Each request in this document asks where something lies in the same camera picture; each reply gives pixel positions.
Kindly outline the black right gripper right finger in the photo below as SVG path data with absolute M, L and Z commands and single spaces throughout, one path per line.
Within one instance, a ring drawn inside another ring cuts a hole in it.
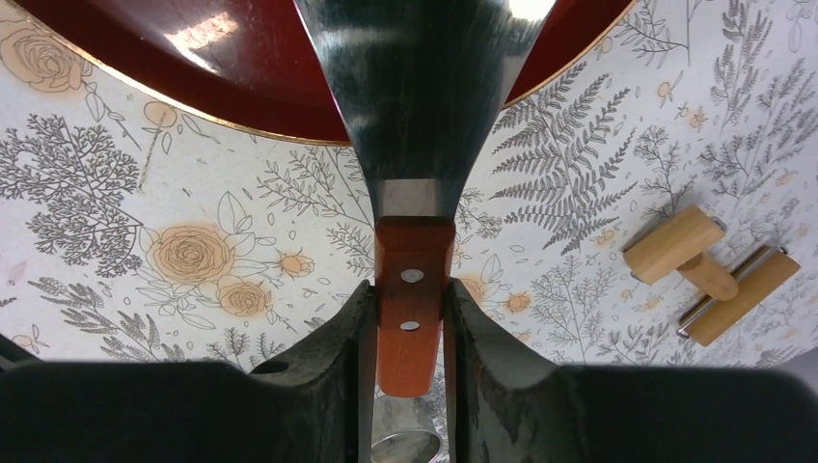
M 459 281 L 444 303 L 454 462 L 813 462 L 817 398 L 772 369 L 556 365 Z

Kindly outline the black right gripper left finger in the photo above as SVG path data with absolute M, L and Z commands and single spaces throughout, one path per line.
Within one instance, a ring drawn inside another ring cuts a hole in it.
M 375 291 L 251 372 L 214 361 L 43 362 L 1 342 L 5 462 L 366 462 Z

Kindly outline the wooden double-ended rolling pin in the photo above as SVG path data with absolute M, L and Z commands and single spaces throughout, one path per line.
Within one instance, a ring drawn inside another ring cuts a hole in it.
M 693 204 L 623 253 L 632 277 L 653 285 L 680 275 L 703 297 L 678 319 L 676 334 L 707 347 L 801 270 L 785 247 L 764 244 L 730 270 L 709 254 L 726 225 Z

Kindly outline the metal scraper wooden handle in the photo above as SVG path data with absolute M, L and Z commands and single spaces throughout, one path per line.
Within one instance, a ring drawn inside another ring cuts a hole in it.
M 551 1 L 296 5 L 368 189 L 377 382 L 426 394 L 450 283 L 455 213 Z

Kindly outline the round red tray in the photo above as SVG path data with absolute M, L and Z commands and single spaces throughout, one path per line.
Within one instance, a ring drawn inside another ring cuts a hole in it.
M 211 120 L 351 145 L 298 2 L 22 1 L 19 8 L 83 56 Z M 572 66 L 632 8 L 551 2 L 502 109 Z

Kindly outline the floral table mat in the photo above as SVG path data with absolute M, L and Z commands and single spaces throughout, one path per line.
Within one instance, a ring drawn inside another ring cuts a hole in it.
M 251 372 L 368 282 L 368 461 L 451 460 L 444 304 L 430 390 L 377 382 L 374 219 L 352 145 L 176 105 L 20 2 L 1 5 L 1 342 L 43 362 Z M 817 335 L 817 184 L 803 178 L 817 164 L 817 51 L 789 49 L 796 13 L 777 3 L 629 2 L 499 113 L 456 209 L 450 283 L 559 366 L 761 369 Z M 703 293 L 676 273 L 643 284 L 623 258 L 693 204 L 726 225 L 709 254 L 728 269 L 773 243 L 801 265 L 707 347 L 676 334 Z

